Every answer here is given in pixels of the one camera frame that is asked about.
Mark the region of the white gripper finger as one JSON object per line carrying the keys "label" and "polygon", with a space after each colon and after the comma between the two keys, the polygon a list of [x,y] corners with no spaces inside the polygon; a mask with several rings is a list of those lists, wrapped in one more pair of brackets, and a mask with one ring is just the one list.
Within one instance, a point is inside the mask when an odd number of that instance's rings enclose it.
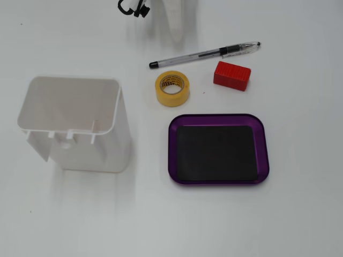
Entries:
{"label": "white gripper finger", "polygon": [[184,35],[184,1],[164,0],[167,20],[172,38],[175,43],[180,43]]}

